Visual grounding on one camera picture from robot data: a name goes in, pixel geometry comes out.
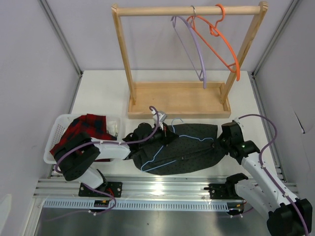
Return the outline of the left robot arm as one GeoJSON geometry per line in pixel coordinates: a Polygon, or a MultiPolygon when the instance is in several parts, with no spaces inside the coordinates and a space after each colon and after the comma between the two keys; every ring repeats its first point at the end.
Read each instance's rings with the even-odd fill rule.
{"type": "Polygon", "coordinates": [[[107,185],[100,171],[92,168],[94,162],[124,160],[142,147],[158,142],[164,147],[177,138],[165,123],[154,126],[141,123],[119,143],[108,132],[105,117],[89,120],[81,116],[70,123],[60,141],[50,149],[50,154],[56,162],[55,170],[67,181],[84,182],[100,197],[106,193],[107,185]]]}

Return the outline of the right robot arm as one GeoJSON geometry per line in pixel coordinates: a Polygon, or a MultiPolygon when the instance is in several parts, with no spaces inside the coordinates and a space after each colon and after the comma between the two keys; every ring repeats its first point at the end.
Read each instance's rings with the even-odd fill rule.
{"type": "Polygon", "coordinates": [[[241,126],[235,122],[221,126],[218,140],[252,177],[238,173],[225,182],[225,194],[245,199],[266,219],[272,236],[308,236],[312,231],[313,207],[307,199],[299,199],[262,159],[263,151],[253,141],[245,141],[241,126]]]}

